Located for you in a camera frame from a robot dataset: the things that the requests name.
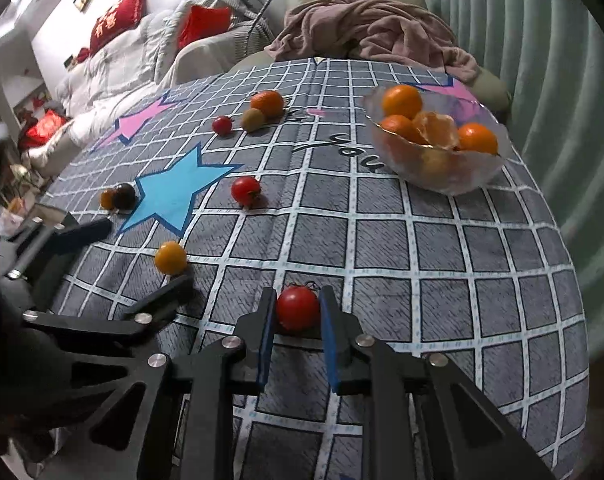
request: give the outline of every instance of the tablecloth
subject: tablecloth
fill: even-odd
[[[263,286],[332,285],[342,309],[397,351],[451,356],[562,478],[584,428],[588,359],[576,276],[557,225],[514,151],[488,186],[456,198],[400,181],[376,158],[358,108],[358,96],[389,82],[454,85],[445,74],[398,65],[308,59],[141,101],[132,119],[66,168],[45,203],[86,222],[106,214],[102,189],[136,178],[143,187],[140,177],[189,154],[199,151],[200,166],[235,166],[194,195],[182,226],[156,216],[129,228],[125,216],[114,217],[127,230],[82,253],[54,311],[121,318],[165,283],[153,255],[171,239],[188,252],[196,296],[159,335],[170,356],[231,333]],[[262,89],[277,89],[290,108],[316,111],[253,134],[212,133],[214,117],[237,119]],[[148,111],[161,105],[170,106]],[[252,210],[229,193],[245,174],[263,190]],[[265,393],[235,398],[236,478],[360,479],[361,400],[330,393],[321,348],[316,339],[277,336]]]

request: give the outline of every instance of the dark cherry tomato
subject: dark cherry tomato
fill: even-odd
[[[113,191],[112,204],[115,209],[133,209],[136,205],[136,189],[130,184],[117,184]]]
[[[220,115],[213,120],[213,131],[218,135],[228,135],[233,129],[233,120],[225,115]]]
[[[260,191],[259,181],[251,176],[241,176],[231,185],[231,196],[243,206],[250,206]]]
[[[320,300],[304,285],[290,285],[277,298],[277,320],[289,332],[301,332],[320,322]]]

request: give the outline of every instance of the kiwi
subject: kiwi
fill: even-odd
[[[249,108],[246,110],[242,117],[240,117],[240,126],[242,129],[251,133],[258,130],[266,123],[266,117],[257,108]]]

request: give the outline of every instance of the red cushion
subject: red cushion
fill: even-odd
[[[53,110],[47,110],[38,124],[29,128],[18,143],[20,150],[43,146],[53,137],[55,132],[66,123],[66,118],[59,116]]]
[[[135,28],[146,12],[146,0],[120,0],[95,22],[91,33],[93,56],[113,38]]]
[[[178,50],[193,41],[210,38],[226,32],[231,25],[231,9],[208,9],[199,5],[191,7],[189,17],[178,38]]]
[[[91,51],[86,48],[85,46],[83,46],[80,49],[80,52],[77,53],[77,62],[78,63],[83,63],[84,61],[86,61],[86,59],[91,55]]]

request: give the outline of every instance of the cherry tomato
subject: cherry tomato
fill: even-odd
[[[231,196],[243,206],[250,206],[260,191],[259,181],[251,176],[241,176],[231,185]]]
[[[153,259],[157,270],[169,276],[175,276],[186,269],[188,263],[184,248],[173,240],[164,242]]]
[[[102,206],[102,208],[106,209],[107,211],[110,211],[111,209],[114,209],[114,205],[113,205],[113,195],[115,194],[115,190],[112,187],[109,187],[109,189],[105,189],[104,191],[102,191],[102,193],[100,193],[100,206]]]
[[[277,298],[275,313],[285,330],[301,332],[320,322],[320,300],[307,286],[290,285]]]
[[[136,201],[138,197],[136,196],[136,189],[127,184],[117,184],[115,189],[113,190],[113,207],[115,209],[133,209],[136,206]]]
[[[233,120],[225,115],[220,115],[213,120],[213,131],[218,135],[228,135],[233,129]]]

